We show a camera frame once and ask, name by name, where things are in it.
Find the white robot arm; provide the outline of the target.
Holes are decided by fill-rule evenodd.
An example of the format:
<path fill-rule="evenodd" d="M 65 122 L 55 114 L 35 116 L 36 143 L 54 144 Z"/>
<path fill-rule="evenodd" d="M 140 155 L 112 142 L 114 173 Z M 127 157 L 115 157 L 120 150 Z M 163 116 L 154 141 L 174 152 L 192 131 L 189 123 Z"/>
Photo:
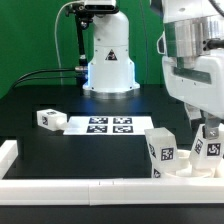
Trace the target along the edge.
<path fill-rule="evenodd" d="M 123 93 L 139 87 L 129 58 L 128 20 L 116 0 L 85 0 L 93 14 L 94 56 L 87 91 Z M 149 0 L 163 20 L 157 41 L 170 96 L 205 116 L 204 137 L 216 139 L 224 120 L 224 0 Z"/>

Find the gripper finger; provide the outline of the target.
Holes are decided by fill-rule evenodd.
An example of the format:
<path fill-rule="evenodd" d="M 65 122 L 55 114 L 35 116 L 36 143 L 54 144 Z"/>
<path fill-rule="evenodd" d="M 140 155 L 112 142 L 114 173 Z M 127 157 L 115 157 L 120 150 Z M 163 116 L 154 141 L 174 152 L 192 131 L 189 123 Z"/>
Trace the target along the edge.
<path fill-rule="evenodd" d="M 219 125 L 221 119 L 205 112 L 205 126 L 204 126 L 204 135 L 206 139 L 217 139 L 219 137 Z"/>
<path fill-rule="evenodd" d="M 184 104 L 184 108 L 189 120 L 190 127 L 192 129 L 197 129 L 202 118 L 201 111 L 188 103 Z"/>

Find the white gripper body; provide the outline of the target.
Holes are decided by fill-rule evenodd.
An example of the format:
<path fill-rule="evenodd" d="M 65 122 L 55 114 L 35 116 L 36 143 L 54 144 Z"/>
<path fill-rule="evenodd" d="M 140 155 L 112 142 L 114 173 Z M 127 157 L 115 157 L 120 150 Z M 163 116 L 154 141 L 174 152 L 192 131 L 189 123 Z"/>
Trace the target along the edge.
<path fill-rule="evenodd" d="M 224 50 L 199 56 L 193 69 L 179 69 L 173 58 L 162 58 L 170 96 L 224 119 Z"/>

